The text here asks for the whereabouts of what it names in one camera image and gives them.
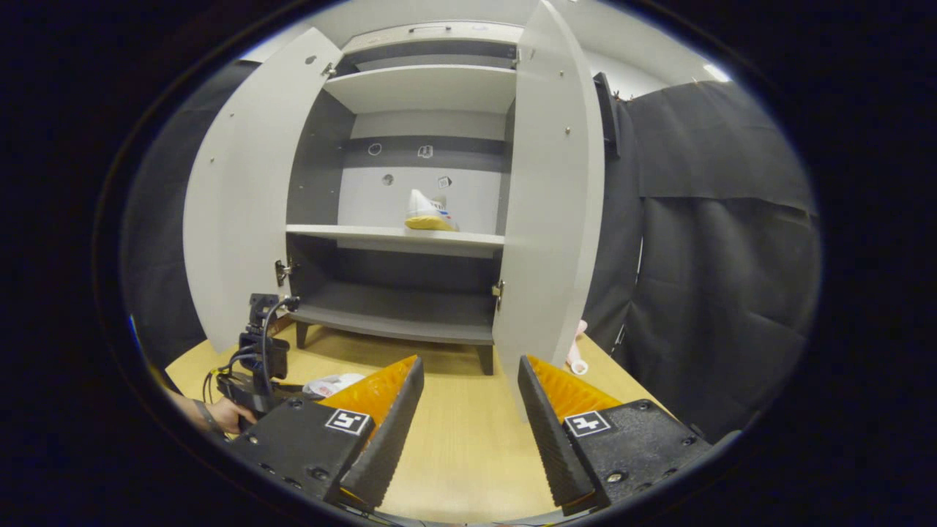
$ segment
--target human hand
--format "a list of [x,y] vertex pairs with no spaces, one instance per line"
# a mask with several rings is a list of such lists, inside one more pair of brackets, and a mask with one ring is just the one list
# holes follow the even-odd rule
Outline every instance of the human hand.
[[215,404],[206,404],[205,408],[212,415],[218,425],[227,433],[241,433],[237,426],[237,416],[243,415],[251,424],[257,423],[257,418],[243,406],[234,404],[234,401],[222,398]]

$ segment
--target white wall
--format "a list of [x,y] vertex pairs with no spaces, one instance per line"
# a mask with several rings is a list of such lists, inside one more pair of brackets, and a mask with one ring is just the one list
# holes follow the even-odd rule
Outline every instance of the white wall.
[[600,71],[604,73],[612,93],[617,90],[619,92],[618,96],[623,99],[641,97],[669,85],[642,69],[595,52],[586,50],[584,52],[592,75],[594,76]]

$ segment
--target ceiling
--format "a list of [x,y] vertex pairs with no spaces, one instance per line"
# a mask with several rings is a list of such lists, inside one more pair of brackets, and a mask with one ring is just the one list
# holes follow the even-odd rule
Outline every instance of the ceiling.
[[[348,0],[293,28],[316,27],[336,45],[376,29],[436,20],[480,20],[524,25],[540,0]],[[642,69],[668,84],[711,80],[708,61],[664,32],[596,0],[552,0],[580,45]]]

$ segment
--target cabinet top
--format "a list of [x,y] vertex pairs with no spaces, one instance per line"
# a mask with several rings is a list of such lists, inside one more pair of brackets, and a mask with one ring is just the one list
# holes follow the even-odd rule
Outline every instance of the cabinet top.
[[516,44],[523,31],[523,26],[507,23],[477,21],[413,23],[387,27],[352,37],[345,44],[342,53],[357,53],[404,42],[447,39]]

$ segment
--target ceiling light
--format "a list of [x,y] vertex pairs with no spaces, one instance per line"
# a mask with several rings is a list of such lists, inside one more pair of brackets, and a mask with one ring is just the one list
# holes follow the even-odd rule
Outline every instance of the ceiling light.
[[709,74],[712,75],[720,83],[728,83],[729,81],[731,81],[731,79],[729,79],[729,76],[726,75],[721,69],[716,68],[715,66],[711,64],[707,64],[703,66],[703,69],[708,71]]

